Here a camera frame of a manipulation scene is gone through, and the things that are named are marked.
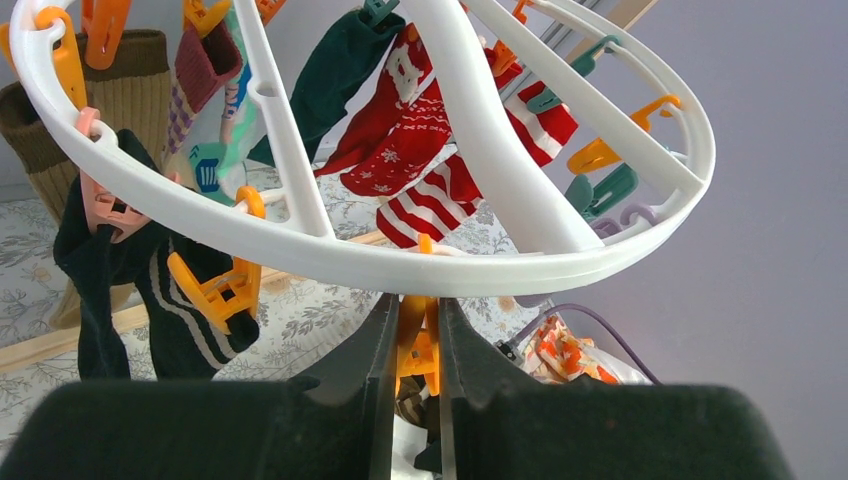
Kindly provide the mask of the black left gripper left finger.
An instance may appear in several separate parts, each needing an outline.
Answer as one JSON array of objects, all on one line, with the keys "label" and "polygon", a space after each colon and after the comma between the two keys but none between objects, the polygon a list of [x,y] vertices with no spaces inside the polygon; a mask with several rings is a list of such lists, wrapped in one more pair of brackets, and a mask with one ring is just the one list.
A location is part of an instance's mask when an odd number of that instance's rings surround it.
[{"label": "black left gripper left finger", "polygon": [[399,307],[382,294],[350,337],[285,383],[286,474],[390,477]]}]

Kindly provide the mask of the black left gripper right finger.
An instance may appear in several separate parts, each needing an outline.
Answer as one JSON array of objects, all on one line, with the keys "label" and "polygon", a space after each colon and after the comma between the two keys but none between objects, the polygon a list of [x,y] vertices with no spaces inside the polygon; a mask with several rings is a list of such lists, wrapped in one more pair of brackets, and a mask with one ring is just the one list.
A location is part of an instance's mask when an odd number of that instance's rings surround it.
[{"label": "black left gripper right finger", "polygon": [[439,300],[441,460],[446,479],[542,479],[536,407],[547,387],[471,325],[455,298]]}]

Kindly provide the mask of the orange clothes peg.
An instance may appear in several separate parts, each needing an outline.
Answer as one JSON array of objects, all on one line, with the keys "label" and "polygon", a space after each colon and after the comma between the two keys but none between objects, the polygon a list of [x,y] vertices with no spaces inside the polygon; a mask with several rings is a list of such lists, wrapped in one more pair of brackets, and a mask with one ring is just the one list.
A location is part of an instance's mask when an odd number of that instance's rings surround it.
[{"label": "orange clothes peg", "polygon": [[401,379],[423,375],[430,394],[441,391],[439,300],[436,297],[407,294],[398,313],[397,368],[395,394]]}]

